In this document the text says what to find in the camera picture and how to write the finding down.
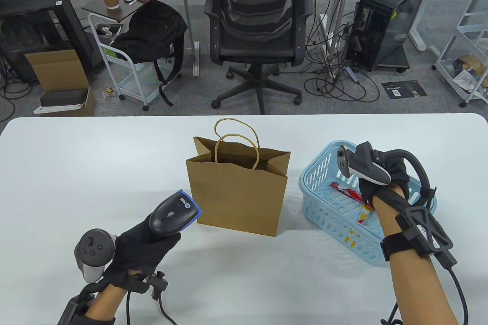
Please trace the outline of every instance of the forearm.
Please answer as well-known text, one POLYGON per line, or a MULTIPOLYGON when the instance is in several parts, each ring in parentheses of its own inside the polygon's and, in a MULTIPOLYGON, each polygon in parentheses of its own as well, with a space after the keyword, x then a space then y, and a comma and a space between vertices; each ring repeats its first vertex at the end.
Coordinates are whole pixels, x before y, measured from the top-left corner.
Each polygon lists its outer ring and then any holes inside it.
POLYGON ((123 288, 108 285, 96 296, 85 317, 99 321, 113 320, 126 293, 123 288))
MULTIPOLYGON (((403 196, 399 188, 396 192, 403 196)), ((401 232, 396 210, 373 198, 385 236, 401 232)), ((421 258, 415 250, 406 250, 390 257, 393 287, 405 325, 457 325, 437 272, 430 258, 421 258)))

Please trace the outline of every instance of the chair armrest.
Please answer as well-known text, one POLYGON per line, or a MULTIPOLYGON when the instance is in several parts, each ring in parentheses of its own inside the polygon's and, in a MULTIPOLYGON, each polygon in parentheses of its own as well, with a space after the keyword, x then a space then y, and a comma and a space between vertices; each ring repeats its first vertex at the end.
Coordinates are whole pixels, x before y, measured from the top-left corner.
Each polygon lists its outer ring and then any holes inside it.
POLYGON ((220 54, 220 15, 213 12, 213 0, 206 0, 204 13, 210 20, 210 59, 213 63, 223 65, 219 59, 220 54))
POLYGON ((313 1, 305 0, 305 11, 302 15, 298 15, 295 22, 295 60, 291 62, 291 66, 298 66, 302 64, 305 59, 305 39, 307 18, 314 12, 313 1))

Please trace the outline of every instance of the floor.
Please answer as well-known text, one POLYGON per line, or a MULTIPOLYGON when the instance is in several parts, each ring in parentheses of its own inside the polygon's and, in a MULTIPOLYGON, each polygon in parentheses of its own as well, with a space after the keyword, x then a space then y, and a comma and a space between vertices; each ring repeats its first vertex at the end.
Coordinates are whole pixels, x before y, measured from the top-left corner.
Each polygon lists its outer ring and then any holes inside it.
MULTIPOLYGON (((71 0, 76 8, 82 23, 87 25, 86 12, 80 7, 89 0, 71 0)), ((162 0, 175 7, 183 13, 182 0, 162 0)), ((358 0, 347 0, 345 13, 354 9, 354 3, 358 0)), ((432 0, 422 22, 419 32, 427 45, 434 45, 442 49, 447 43, 453 28, 458 20, 460 13, 470 0, 432 0)), ((97 72, 89 76, 91 86, 96 96, 96 116, 124 116, 124 115, 202 115, 202 114, 258 114, 258 102, 253 90, 246 92, 238 97, 231 98, 222 102, 218 110, 210 107, 210 102, 215 96, 236 86, 237 79, 227 80, 225 72, 227 65, 219 67, 211 62, 209 58, 209 21, 203 13, 204 0, 189 0, 190 16, 193 25, 195 39, 200 41, 200 76, 192 77, 192 62, 186 58, 183 65, 183 78, 175 80, 166 89, 166 95, 174 103, 174 107, 169 107, 159 97, 150 105, 149 111, 142 111, 141 102, 134 100, 120 101, 117 98, 103 98, 103 90, 106 86, 111 86, 112 81, 104 67, 100 67, 97 72)), ((323 13, 328 0, 317 0, 317 11, 323 13)), ((488 0, 482 0, 480 6, 488 8, 488 0)), ((303 91, 303 102, 300 106, 293 104, 293 97, 275 91, 265 90, 265 104, 268 114, 338 114, 338 113, 458 113, 471 112, 478 113, 488 118, 488 105, 481 100, 472 101, 465 109, 461 109, 458 104, 460 98, 452 88, 444 81, 437 71, 431 70, 431 65, 435 61, 434 55, 428 50, 418 52, 407 39, 405 50, 408 55, 411 69, 404 74, 393 72, 373 72, 369 76, 373 79, 376 86, 380 89, 379 99, 371 103, 345 102, 335 99, 317 97, 305 92, 304 82, 309 76, 297 74, 281 74, 277 81, 286 83, 303 91), (426 97, 390 100, 383 88, 382 82, 418 80, 424 90, 426 97)), ((368 91, 368 99, 376 97, 376 88, 366 77, 360 76, 361 83, 368 91)), ((355 96, 361 95, 361 90, 350 81, 345 82, 346 90, 355 96)), ((17 110, 14 117, 32 116, 32 111, 39 106, 39 97, 42 95, 40 87, 34 90, 26 98, 15 102, 17 110)), ((0 99, 0 120, 8 115, 11 106, 0 99)), ((0 131, 5 127, 6 122, 0 123, 0 131)))

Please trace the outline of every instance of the black box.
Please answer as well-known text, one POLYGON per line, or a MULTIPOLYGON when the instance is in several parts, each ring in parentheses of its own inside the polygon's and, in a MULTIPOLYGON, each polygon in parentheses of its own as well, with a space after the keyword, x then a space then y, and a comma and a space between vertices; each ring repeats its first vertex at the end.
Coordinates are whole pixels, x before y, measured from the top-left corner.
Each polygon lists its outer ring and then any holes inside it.
POLYGON ((360 0, 346 59, 373 71, 403 46, 422 0, 360 0))
POLYGON ((37 79, 28 53, 75 50, 85 73, 95 48, 69 0, 0 0, 0 53, 24 82, 37 79))

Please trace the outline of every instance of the paper bag handle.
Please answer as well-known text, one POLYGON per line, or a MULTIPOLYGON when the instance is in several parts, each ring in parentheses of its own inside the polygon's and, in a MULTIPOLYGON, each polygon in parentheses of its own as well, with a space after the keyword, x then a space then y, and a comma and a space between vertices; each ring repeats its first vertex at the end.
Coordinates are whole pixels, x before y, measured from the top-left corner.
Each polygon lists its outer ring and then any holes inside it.
POLYGON ((254 128, 253 128, 253 127, 251 127, 249 124, 247 124, 247 123, 245 123, 245 122, 243 122, 243 121, 240 121, 239 119, 235 119, 235 118, 222 118, 222 119, 219 119, 219 120, 218 120, 218 121, 215 123, 215 125, 214 125, 214 132, 215 132, 215 134, 216 134, 218 137, 221 137, 221 135, 219 135, 219 134, 217 133, 217 126, 218 126, 218 124, 219 124, 220 122, 222 122, 222 121, 236 121, 236 122, 239 122, 239 123, 241 123, 241 124, 243 124, 243 125, 247 125, 249 128, 251 128, 251 131, 253 131, 254 135, 256 136, 256 142, 258 143, 258 148, 259 148, 259 147, 261 147, 261 146, 259 146, 259 138, 258 138, 258 134, 257 134, 257 133, 256 133, 256 131, 254 130, 254 128))
POLYGON ((218 139, 217 143, 215 144, 215 163, 218 163, 218 157, 217 157, 217 149, 218 149, 218 144, 223 141, 223 139, 225 137, 231 137, 231 136, 235 136, 235 137, 242 137, 244 138, 244 140, 247 140, 253 147, 254 149, 256 150, 256 162, 254 163, 254 166, 252 167, 252 169, 254 170, 256 168, 256 166, 258 166, 258 162, 259 162, 259 150, 258 148, 256 147, 256 145, 254 144, 254 142, 252 142, 249 138, 247 138, 246 136, 243 136, 241 134, 237 134, 237 133, 229 133, 225 136, 222 136, 218 139))

